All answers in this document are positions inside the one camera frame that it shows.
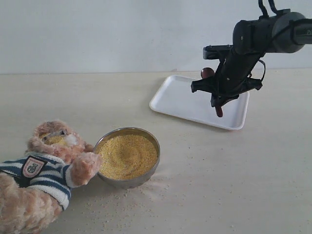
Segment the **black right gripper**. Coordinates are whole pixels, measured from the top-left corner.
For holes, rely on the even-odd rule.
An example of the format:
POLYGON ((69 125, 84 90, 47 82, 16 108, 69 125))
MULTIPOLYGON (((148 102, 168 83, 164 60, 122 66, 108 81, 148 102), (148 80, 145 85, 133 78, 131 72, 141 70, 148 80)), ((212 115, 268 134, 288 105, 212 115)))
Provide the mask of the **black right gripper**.
POLYGON ((260 60, 257 53, 240 55, 234 47, 225 58, 219 59, 219 65, 211 78, 196 80, 191 83, 191 91, 211 93, 211 106, 223 106, 235 100, 240 94, 263 86, 261 79, 252 78, 252 70, 260 60))

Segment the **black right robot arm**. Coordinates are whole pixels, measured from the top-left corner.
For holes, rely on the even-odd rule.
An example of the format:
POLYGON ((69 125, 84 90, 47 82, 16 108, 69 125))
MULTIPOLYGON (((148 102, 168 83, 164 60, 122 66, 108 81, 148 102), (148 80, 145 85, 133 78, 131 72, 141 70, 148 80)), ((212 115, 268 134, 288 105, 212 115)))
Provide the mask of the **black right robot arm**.
POLYGON ((221 107, 240 94, 262 87, 252 70, 267 53, 295 53, 312 42, 312 20, 289 9, 273 17, 241 20, 233 31, 232 43, 208 45, 204 59, 220 61, 214 75, 191 83, 191 91, 211 93, 211 106, 221 107))

